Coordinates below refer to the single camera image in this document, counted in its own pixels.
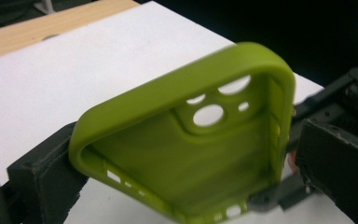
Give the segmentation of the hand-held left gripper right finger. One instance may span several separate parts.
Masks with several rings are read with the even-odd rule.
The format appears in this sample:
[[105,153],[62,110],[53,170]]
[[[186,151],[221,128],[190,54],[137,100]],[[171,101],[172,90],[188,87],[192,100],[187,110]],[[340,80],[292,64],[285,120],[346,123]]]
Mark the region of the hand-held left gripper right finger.
[[310,184],[358,224],[358,137],[334,125],[307,120],[296,165]]

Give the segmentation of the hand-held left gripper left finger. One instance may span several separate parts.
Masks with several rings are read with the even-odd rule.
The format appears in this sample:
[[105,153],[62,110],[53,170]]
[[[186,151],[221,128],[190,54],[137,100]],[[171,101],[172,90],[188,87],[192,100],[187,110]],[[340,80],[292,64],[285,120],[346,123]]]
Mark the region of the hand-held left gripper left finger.
[[7,167],[18,224],[63,224],[88,178],[69,161],[70,123]]

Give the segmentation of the green cartoon phone case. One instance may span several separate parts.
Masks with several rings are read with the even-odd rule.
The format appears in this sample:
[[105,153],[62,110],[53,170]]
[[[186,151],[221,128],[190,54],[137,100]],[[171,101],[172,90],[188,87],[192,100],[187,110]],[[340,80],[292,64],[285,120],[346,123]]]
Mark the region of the green cartoon phone case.
[[183,224],[216,224],[282,176],[296,79],[240,43],[84,113],[69,159],[82,174]]

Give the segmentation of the white table mat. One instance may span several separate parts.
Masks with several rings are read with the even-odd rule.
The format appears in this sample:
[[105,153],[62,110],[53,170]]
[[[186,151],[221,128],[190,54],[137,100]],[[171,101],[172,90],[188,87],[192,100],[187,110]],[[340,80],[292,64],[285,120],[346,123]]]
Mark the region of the white table mat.
[[0,183],[86,110],[224,48],[157,3],[101,0],[0,29]]

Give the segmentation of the white desk frame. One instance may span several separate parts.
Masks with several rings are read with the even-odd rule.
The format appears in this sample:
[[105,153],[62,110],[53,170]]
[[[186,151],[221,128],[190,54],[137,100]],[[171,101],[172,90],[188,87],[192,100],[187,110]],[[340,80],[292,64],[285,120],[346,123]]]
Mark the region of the white desk frame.
[[55,12],[52,0],[36,0],[34,8],[45,15],[53,14]]

